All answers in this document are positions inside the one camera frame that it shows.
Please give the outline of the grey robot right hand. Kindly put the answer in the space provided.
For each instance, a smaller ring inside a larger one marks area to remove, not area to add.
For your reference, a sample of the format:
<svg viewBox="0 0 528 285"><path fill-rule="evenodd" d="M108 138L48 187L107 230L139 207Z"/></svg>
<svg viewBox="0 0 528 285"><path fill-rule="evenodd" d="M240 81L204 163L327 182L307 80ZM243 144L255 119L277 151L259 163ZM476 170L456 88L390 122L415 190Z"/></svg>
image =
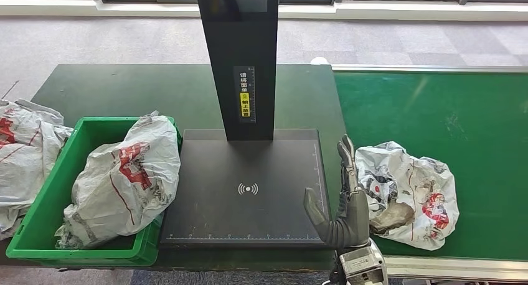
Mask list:
<svg viewBox="0 0 528 285"><path fill-rule="evenodd" d="M369 207L364 187L359 183L354 145L345 134L337 143L341 157L341 191L335 219L329 220L316 205L315 191L305 188L303 205L321 241L336 250L369 244Z"/></svg>

